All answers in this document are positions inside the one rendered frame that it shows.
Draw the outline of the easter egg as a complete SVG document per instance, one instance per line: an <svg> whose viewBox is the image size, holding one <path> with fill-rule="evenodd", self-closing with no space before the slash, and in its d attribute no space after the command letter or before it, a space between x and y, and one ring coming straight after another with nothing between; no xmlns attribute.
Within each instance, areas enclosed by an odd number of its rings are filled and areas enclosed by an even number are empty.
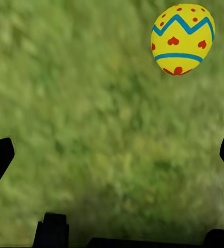
<svg viewBox="0 0 224 248"><path fill-rule="evenodd" d="M155 22L151 48L166 73L183 75L205 59L214 36L214 20L205 8L180 4L167 9Z"/></svg>

